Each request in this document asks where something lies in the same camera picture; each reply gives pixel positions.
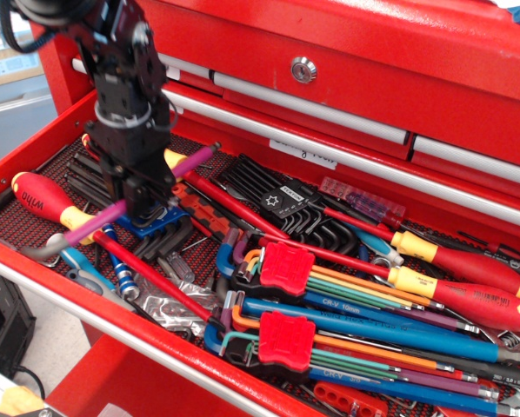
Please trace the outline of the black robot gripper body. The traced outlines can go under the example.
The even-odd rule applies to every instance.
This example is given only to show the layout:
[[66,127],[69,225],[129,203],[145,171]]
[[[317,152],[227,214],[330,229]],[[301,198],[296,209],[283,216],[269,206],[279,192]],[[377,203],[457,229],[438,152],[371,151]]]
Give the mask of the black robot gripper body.
[[122,166],[125,179],[137,176],[171,189],[175,177],[163,152],[172,124],[163,84],[143,87],[137,79],[122,77],[96,77],[94,82],[97,120],[86,125],[86,132],[100,163]]

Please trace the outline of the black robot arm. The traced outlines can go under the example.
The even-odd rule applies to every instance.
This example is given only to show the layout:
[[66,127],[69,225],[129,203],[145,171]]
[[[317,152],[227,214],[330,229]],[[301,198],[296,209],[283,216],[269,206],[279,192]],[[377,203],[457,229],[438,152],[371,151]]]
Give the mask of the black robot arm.
[[38,51],[55,36],[78,47],[96,92],[85,131],[113,201],[138,217],[168,204],[175,176],[163,159],[173,121],[162,88],[166,68],[135,1],[1,1],[3,38],[15,51]]

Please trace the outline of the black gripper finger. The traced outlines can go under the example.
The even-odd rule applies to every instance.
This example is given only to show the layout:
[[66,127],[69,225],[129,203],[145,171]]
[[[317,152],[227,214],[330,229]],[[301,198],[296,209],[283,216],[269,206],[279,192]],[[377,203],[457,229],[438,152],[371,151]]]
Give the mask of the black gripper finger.
[[122,166],[112,162],[101,162],[100,169],[104,184],[113,202],[118,202],[124,198],[124,179],[125,170]]
[[168,206],[173,194],[169,187],[158,185],[144,178],[129,176],[123,181],[123,198],[126,201],[127,214],[138,217],[145,214],[156,203]]

